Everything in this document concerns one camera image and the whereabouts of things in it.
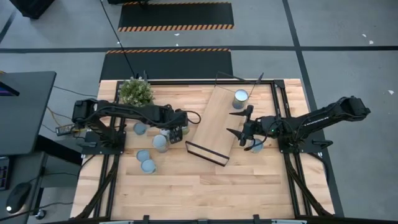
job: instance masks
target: green plant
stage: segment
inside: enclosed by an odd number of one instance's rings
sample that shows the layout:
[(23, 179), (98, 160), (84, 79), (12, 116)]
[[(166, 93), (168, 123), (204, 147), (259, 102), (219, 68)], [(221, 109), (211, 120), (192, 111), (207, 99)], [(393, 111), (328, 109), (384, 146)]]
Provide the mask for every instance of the green plant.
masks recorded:
[(150, 84), (141, 77), (126, 80), (120, 87), (119, 97), (123, 103), (133, 106), (145, 106), (155, 99)]

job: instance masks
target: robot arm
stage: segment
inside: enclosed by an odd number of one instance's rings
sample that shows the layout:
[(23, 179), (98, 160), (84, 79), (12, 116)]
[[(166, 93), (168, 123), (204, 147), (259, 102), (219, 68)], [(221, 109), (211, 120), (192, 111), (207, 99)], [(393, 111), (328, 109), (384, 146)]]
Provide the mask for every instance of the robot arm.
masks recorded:
[(247, 116), (242, 131), (228, 129), (238, 137), (240, 146), (244, 146), (246, 140), (252, 140), (255, 134), (271, 138), (282, 137), (287, 143), (297, 145), (299, 140), (307, 138), (311, 133), (340, 121), (361, 121), (370, 113), (362, 100), (353, 96), (343, 97), (336, 103), (297, 118), (265, 116), (253, 121), (250, 120), (252, 111), (253, 106), (248, 105), (242, 112), (231, 113)]
[(89, 127), (100, 136), (102, 141), (110, 145), (117, 144), (116, 131), (100, 120), (105, 116), (136, 119), (151, 127), (169, 129), (171, 143), (182, 140), (181, 127), (188, 125), (187, 112), (174, 111), (170, 105), (135, 107), (94, 99), (76, 101), (72, 121), (80, 128)]

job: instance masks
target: gray floor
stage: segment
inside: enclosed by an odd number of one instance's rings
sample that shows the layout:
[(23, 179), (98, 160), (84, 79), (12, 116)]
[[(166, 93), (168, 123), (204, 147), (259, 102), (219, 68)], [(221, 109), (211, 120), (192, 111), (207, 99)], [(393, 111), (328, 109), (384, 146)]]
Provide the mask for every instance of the gray floor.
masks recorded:
[[(126, 47), (293, 46), (282, 0), (230, 2), (233, 30), (127, 32), (119, 33), (119, 37)], [(104, 4), (117, 26), (121, 6)], [(289, 0), (289, 4), (301, 46), (398, 45), (396, 0)], [(0, 0), (0, 30), (11, 12), (10, 3)], [(98, 0), (55, 1), (37, 21), (17, 13), (0, 43), (0, 50), (94, 47), (118, 47)], [(398, 52), (324, 51), (304, 52), (303, 56), (318, 107), (354, 95), (372, 111), (362, 122), (325, 129), (326, 138), (335, 142), (329, 151), (346, 217), (398, 220), (398, 151), (394, 145)], [(104, 53), (0, 54), (0, 70), (55, 70), (57, 86), (95, 95), (103, 60)], [(232, 61), (234, 74), (240, 77), (258, 77), (264, 72), (264, 78), (302, 78), (292, 51), (233, 50)], [(49, 106), (71, 116), (72, 105), (80, 98), (54, 89)], [(51, 129), (57, 126), (49, 113), (43, 122)], [(63, 139), (44, 128), (40, 133)], [(73, 187), (49, 189), (42, 204), (71, 202), (73, 196)], [(70, 207), (51, 207), (48, 211), (42, 222), (66, 220)]]

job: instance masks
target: black mat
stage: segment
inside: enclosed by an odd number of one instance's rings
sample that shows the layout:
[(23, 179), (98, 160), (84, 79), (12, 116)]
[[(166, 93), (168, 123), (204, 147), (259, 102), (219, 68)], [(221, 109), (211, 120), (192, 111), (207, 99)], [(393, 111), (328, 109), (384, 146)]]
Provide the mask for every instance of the black mat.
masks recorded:
[(228, 2), (152, 3), (146, 10), (129, 2), (122, 8), (118, 31), (232, 29), (233, 25)]
[[(231, 52), (228, 49), (155, 50), (126, 50), (136, 73), (142, 75), (145, 70), (149, 79), (215, 78), (219, 71), (233, 75)], [(101, 80), (125, 80), (130, 77), (132, 72), (122, 51), (109, 51), (105, 56)], [(230, 77), (219, 75), (218, 78)]]

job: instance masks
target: orange and black striped tape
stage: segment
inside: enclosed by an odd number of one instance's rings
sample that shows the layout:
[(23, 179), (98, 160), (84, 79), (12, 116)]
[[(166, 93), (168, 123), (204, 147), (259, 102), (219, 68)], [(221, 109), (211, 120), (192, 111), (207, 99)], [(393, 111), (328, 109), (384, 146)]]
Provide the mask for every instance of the orange and black striped tape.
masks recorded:
[(147, 49), (147, 50), (109, 50), (107, 54), (120, 53), (161, 53), (161, 52), (214, 52), (214, 51), (230, 51), (230, 49)]
[[(127, 2), (124, 3), (123, 6), (131, 5), (131, 4), (139, 4), (138, 2)], [(148, 3), (148, 5), (156, 5), (156, 4), (231, 4), (230, 2), (155, 2)]]
[(119, 32), (232, 29), (232, 24), (119, 27)]

